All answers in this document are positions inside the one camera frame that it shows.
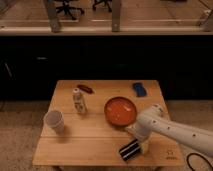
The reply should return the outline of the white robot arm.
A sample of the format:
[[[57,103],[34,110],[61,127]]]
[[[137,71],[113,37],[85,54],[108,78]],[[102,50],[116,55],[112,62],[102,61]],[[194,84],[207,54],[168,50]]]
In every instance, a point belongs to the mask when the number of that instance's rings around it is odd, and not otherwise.
[[[159,104],[151,105],[141,111],[126,130],[139,141],[156,132],[213,158],[213,132],[165,119],[163,114]]]

